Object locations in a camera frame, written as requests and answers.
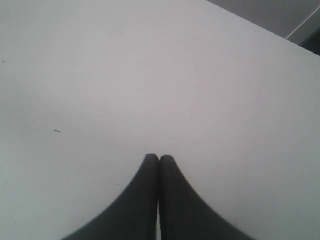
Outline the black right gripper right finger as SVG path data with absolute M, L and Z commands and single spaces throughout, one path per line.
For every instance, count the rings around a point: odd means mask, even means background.
M 250 240 L 196 193 L 175 159 L 160 159 L 159 216 L 163 240 Z

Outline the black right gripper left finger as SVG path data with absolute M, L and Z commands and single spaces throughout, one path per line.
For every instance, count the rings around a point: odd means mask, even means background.
M 147 154 L 120 196 L 67 240 L 155 240 L 160 160 Z

